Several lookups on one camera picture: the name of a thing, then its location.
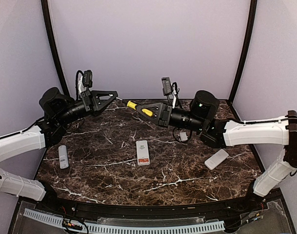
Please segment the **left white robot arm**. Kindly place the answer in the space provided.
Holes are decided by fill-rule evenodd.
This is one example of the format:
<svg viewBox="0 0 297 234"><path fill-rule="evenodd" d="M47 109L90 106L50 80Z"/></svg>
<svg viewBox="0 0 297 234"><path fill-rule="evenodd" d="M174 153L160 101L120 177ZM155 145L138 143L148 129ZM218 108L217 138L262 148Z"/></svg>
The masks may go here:
<svg viewBox="0 0 297 234"><path fill-rule="evenodd" d="M57 87L48 89L39 100L44 116L30 127L0 136L0 163L14 156L58 144L68 126L89 115L100 115L118 96L116 91L81 93L80 100L63 95ZM41 201L51 213L61 209L54 189L44 181L30 180L0 168L0 192Z"/></svg>

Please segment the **yellow handled screwdriver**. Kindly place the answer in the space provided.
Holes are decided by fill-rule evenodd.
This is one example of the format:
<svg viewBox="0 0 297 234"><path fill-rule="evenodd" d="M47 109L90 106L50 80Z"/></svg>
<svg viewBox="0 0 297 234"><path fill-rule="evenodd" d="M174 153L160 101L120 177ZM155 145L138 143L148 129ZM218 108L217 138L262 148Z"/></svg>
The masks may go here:
<svg viewBox="0 0 297 234"><path fill-rule="evenodd" d="M137 104L134 103L134 102L132 102L132 101L126 101L126 100L121 99L121 98L119 98L119 97L116 97L116 99L122 101L122 102L123 102L124 104L126 104L126 106L129 107L129 108L132 108L132 109L134 109L134 110L137 109ZM143 108L143 109L141 109L140 111L141 111L142 113L146 114L146 115L149 116L149 117L152 117L152 116L153 116L153 112L150 111L150 110L148 110L148 109Z"/></svg>

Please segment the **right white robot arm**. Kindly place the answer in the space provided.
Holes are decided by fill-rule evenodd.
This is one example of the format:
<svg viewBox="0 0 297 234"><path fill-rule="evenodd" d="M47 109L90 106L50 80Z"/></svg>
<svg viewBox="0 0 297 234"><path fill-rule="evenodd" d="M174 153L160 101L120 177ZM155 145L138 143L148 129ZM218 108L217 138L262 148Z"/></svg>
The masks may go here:
<svg viewBox="0 0 297 234"><path fill-rule="evenodd" d="M219 100L200 90L190 103L190 110L159 102L149 105L127 103L142 116L160 127L173 126L200 135L200 140L212 148L245 144L278 144L284 149L270 167L253 183L252 193L241 200L243 210L250 212L278 183L297 170L297 112L285 116L254 121L216 120Z"/></svg>

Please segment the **white battery cover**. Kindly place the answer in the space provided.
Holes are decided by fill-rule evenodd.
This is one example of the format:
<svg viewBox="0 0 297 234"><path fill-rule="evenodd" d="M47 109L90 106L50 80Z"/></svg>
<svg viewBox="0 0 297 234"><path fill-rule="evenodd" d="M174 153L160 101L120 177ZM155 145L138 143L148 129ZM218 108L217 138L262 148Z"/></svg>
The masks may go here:
<svg viewBox="0 0 297 234"><path fill-rule="evenodd" d="M188 140L188 136L186 132L180 132L179 137L180 137L180 141L182 142L186 142Z"/></svg>

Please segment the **white remote with battery bay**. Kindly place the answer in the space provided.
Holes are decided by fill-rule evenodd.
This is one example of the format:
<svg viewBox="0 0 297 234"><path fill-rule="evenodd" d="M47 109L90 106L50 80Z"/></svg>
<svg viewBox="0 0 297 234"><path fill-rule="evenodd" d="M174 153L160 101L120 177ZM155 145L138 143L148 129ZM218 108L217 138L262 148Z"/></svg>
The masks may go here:
<svg viewBox="0 0 297 234"><path fill-rule="evenodd" d="M138 166L149 165L150 156L149 156L148 142L146 140L136 141L136 149L137 149Z"/></svg>

